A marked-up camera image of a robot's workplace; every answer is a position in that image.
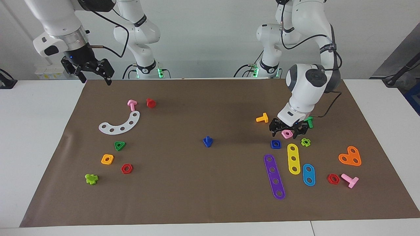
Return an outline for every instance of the pink toy bolt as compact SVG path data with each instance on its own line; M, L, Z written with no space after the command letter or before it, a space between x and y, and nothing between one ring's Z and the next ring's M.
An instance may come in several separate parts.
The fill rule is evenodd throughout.
M353 188L353 186L357 183L357 181L359 180L358 177L355 178L350 178L348 175L346 174L342 174L341 177L347 181L349 183L349 188Z
M127 103L127 106L130 107L131 111L134 111L134 105L137 105L137 101L130 99L129 102Z
M290 130L287 130L287 129L283 130L283 131L281 132L281 135L283 135L283 137L284 137L285 139L288 139L288 138L293 137L293 133L292 133Z

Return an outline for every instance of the dark blue square piece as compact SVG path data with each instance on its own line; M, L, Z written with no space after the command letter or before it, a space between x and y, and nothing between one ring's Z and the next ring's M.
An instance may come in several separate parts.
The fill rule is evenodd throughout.
M271 141L271 148L272 149L280 149L281 148L280 140L272 140Z

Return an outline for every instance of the purple strip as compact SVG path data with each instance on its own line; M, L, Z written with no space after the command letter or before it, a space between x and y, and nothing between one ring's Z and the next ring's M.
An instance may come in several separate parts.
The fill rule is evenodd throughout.
M264 156L264 163L265 168L267 169L268 179L270 180L273 196L279 200L282 200L286 196L286 193L284 192L280 173L277 169L276 160L274 159L273 155L267 154Z

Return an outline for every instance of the plastic toy part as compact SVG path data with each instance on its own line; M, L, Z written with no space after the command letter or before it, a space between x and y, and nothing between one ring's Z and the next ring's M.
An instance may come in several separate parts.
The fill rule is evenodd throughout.
M96 181L99 180L97 175L86 174L84 177L86 179L86 183L88 183L90 185L95 185Z
M213 139L210 138L210 136L206 136L205 138L203 138L203 142L204 145L206 145L206 147L211 147L211 145L213 144Z
M359 181L359 178L358 177L355 177L355 178L350 178L348 175L346 175L346 174L342 174L341 175L341 177L345 180L345 181L347 181L348 183L349 183L349 188L353 188L354 187L354 185Z
M346 165L355 165L360 166L362 164L362 159L360 158L359 150L354 146L349 146L347 148L348 154L340 154L339 160L341 163Z
M313 128L314 127L314 125L312 123L313 119L314 118L312 116L309 116L308 118L304 119L303 121L308 123L309 128Z
M276 199L282 200L286 197L280 173L277 169L276 160L271 154L264 156L265 168L267 169L268 179L270 180L271 190Z
M129 174L133 171L133 166L131 164L124 164L123 167L121 167L121 171L124 175Z
M293 143L287 145L287 157L290 173L298 175L300 173L299 150Z
M108 122L104 122L99 125L99 130L102 133L109 134L109 135L123 134L129 131L130 129L132 129L139 121L139 118L140 118L140 112L135 110L130 113L129 119L124 124L119 125L119 126L113 126L113 125L110 125Z
M146 99L146 106L148 108L154 108L156 106L156 102L153 99Z
M330 184L339 184L340 183L340 178L336 174L329 174L327 179L328 179L328 182L330 182Z
M309 139L307 139L307 138L303 138L302 140L300 140L301 142L301 144L302 144L302 146L304 146L304 147L309 147L310 145L311 145L311 141L309 140Z
M280 140L271 140L271 148L272 149L280 149L281 148Z
M256 120L257 122L264 121L264 122L268 123L268 116L267 116L267 113L265 113L265 112L264 112L262 115L263 115L263 116L258 117L258 118L256 118L255 120Z
M283 130L283 131L281 132L281 135L283 135L283 137L284 137L285 139L288 139L288 138L293 137L293 133L292 133L290 130L288 130L288 129Z
M112 156L110 154L105 154L102 157L101 163L104 164L104 165L111 165L113 160L114 160L114 156Z
M135 111L134 106L137 105L137 101L129 100L127 106L130 107L131 111Z
M125 146L126 146L126 143L125 143L125 142L116 141L116 142L114 143L114 148L115 148L115 150L117 150L117 151L121 151L121 150L122 150Z
M303 182L309 187L314 186L316 183L315 169L311 164L303 165Z

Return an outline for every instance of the white curved piece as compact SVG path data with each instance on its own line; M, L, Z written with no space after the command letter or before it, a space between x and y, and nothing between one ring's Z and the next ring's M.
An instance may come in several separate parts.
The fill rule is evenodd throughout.
M99 130L102 133L109 134L109 135L123 134L129 131L130 129L132 129L139 121L139 118L140 118L140 112L135 110L130 113L129 119L124 124L119 125L119 126L113 126L113 125L110 125L108 122L104 122L99 125Z

